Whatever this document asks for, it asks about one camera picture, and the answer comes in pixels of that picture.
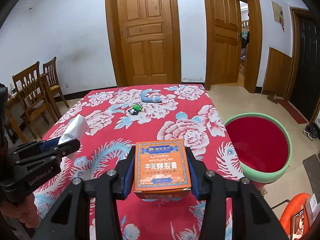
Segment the left hand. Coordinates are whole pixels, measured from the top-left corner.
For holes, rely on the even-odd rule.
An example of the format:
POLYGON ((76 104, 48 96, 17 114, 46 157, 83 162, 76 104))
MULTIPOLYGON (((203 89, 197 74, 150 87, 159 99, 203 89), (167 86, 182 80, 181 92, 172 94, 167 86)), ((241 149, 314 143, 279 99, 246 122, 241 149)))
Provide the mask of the left hand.
POLYGON ((18 206, 3 201, 1 202, 1 213, 9 218, 18 218, 28 228, 36 228, 39 226, 39 215, 34 200, 35 197, 32 193, 18 206))

